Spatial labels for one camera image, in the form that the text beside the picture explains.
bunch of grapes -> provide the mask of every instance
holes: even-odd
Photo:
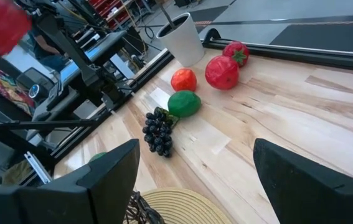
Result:
[[[146,114],[146,127],[143,128],[144,140],[149,144],[151,152],[157,152],[160,156],[171,156],[173,122],[167,119],[161,110],[154,110],[154,114]]]

straw hat brim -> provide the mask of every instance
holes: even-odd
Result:
[[[231,224],[211,201],[191,190],[163,188],[141,195],[166,224]]]

toy fruit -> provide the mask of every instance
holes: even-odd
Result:
[[[214,57],[205,68],[205,79],[219,90],[229,90],[237,85],[238,75],[238,63],[223,55]]]
[[[189,90],[178,91],[168,100],[169,113],[179,118],[193,115],[200,109],[200,107],[200,98]]]
[[[100,158],[101,156],[104,156],[106,153],[107,153],[107,152],[101,152],[101,153],[98,153],[98,154],[94,155],[94,156],[89,160],[89,162],[94,161],[94,160]]]
[[[238,63],[238,66],[242,67],[247,63],[250,51],[245,44],[234,41],[224,48],[222,55],[232,57]]]
[[[172,76],[171,85],[175,91],[195,91],[195,88],[197,88],[197,79],[191,69],[181,68]]]

grape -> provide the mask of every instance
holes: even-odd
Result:
[[[159,145],[162,145],[162,144],[163,144],[163,141],[162,141],[161,138],[155,138],[154,144],[157,145],[157,146],[159,146]]]
[[[166,136],[168,136],[167,133],[160,133],[160,134],[159,134],[159,137],[162,138],[162,140],[164,140],[164,138],[165,138]]]
[[[158,109],[158,108],[156,108],[156,109],[154,110],[154,115],[155,115],[155,117],[158,118],[158,116],[159,116],[160,114],[162,114],[161,110]]]
[[[154,136],[151,134],[146,134],[144,136],[144,141],[148,142],[148,143],[152,143],[154,141]]]
[[[148,119],[148,120],[146,120],[146,122],[145,122],[145,124],[146,125],[153,125],[153,123],[154,123],[154,120],[151,120],[151,119]]]
[[[172,141],[168,141],[164,143],[164,148],[170,149],[172,147]]]
[[[169,150],[165,150],[165,151],[164,151],[164,156],[165,156],[166,158],[170,158],[172,155],[171,155],[171,152],[170,152]]]
[[[167,120],[165,121],[165,124],[171,127],[174,124],[174,122],[172,120]]]
[[[156,146],[155,145],[151,145],[150,146],[150,152],[156,152]]]
[[[152,125],[152,126],[149,127],[149,131],[150,131],[150,133],[153,133],[153,132],[157,131],[157,127]]]
[[[156,119],[156,117],[152,113],[146,113],[147,119]]]
[[[142,129],[142,132],[144,133],[144,134],[147,134],[147,133],[149,133],[149,127],[144,127],[143,129]]]
[[[165,126],[162,126],[159,128],[160,133],[167,133],[167,128]]]
[[[154,120],[153,125],[157,126],[157,127],[161,127],[161,122],[157,121],[157,120]]]
[[[163,114],[163,113],[161,113],[161,114],[159,114],[159,115],[157,116],[157,119],[160,120],[160,121],[164,121],[165,118],[166,118],[166,115]]]
[[[164,146],[158,145],[158,146],[156,147],[156,151],[157,151],[157,152],[164,152]]]
[[[169,142],[169,141],[172,141],[172,137],[167,135],[163,140],[164,140],[164,142]]]

red tomato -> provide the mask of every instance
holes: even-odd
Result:
[[[172,76],[171,85],[175,91],[195,91],[197,88],[197,78],[191,69],[181,68]]]
[[[224,48],[222,55],[232,57],[238,63],[238,66],[242,67],[247,63],[250,51],[245,44],[234,41]]]
[[[238,63],[223,55],[214,57],[205,68],[205,79],[219,90],[233,88],[238,83],[238,76]]]

